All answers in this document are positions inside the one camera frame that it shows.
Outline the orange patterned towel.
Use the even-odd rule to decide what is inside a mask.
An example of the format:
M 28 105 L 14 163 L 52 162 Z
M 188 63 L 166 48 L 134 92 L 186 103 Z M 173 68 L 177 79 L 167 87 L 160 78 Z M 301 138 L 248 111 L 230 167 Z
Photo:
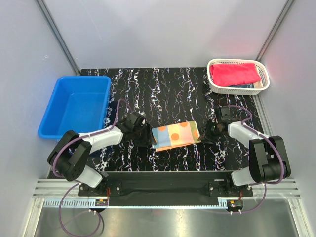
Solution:
M 187 145 L 200 143 L 200 133 L 195 121 L 161 126 L 152 129 L 156 151 L 165 151 Z

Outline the pink towel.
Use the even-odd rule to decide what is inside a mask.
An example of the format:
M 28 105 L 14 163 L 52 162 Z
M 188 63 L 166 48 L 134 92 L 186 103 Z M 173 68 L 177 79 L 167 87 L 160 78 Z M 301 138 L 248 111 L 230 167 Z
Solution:
M 213 82 L 221 87 L 252 84 L 261 80 L 253 63 L 213 64 L 210 66 L 210 72 Z

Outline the teal beige Doraemon towel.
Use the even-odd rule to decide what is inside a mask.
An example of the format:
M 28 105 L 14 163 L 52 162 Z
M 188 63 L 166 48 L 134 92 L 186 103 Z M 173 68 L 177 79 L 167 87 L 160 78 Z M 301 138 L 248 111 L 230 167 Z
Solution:
M 243 85 L 231 85 L 232 88 L 249 88 L 249 89 L 260 89 L 263 88 L 261 81 L 252 83 L 252 84 L 243 84 Z

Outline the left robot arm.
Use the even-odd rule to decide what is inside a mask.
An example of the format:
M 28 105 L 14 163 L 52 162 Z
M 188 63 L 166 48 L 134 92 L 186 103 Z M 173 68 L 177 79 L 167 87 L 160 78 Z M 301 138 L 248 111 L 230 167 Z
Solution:
M 138 146 L 155 145 L 152 128 L 143 114 L 132 112 L 113 125 L 90 133 L 67 131 L 48 156 L 55 176 L 89 186 L 97 196 L 107 188 L 107 178 L 87 165 L 89 156 L 104 147 L 133 141 Z

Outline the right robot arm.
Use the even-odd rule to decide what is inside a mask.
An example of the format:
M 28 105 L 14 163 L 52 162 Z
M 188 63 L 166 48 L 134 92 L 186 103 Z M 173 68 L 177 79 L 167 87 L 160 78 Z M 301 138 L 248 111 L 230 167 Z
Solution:
M 233 118 L 232 106 L 215 108 L 216 122 L 209 120 L 199 141 L 214 144 L 223 135 L 242 143 L 249 151 L 249 165 L 228 174 L 218 187 L 221 194 L 240 196 L 252 185 L 276 185 L 291 175 L 291 167 L 284 140 L 280 136 L 269 136 L 246 124 L 252 113 L 244 120 Z

